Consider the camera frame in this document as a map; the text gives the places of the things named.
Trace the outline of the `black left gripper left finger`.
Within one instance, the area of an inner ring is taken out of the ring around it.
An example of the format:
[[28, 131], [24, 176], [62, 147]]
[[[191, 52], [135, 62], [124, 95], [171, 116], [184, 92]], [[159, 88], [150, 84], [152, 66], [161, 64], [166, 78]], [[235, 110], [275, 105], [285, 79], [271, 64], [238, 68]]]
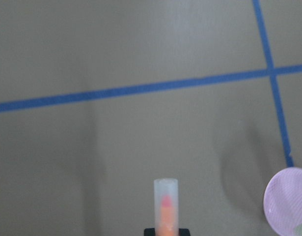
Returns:
[[143, 231], [144, 236], [155, 236], [155, 229], [154, 228], [146, 228]]

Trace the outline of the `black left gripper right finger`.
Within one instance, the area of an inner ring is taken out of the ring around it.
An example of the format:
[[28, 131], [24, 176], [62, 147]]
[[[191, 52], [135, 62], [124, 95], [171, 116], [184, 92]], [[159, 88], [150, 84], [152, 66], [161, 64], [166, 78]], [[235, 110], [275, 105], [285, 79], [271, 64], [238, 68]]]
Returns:
[[178, 236], [190, 236], [190, 231], [187, 228], [179, 228]]

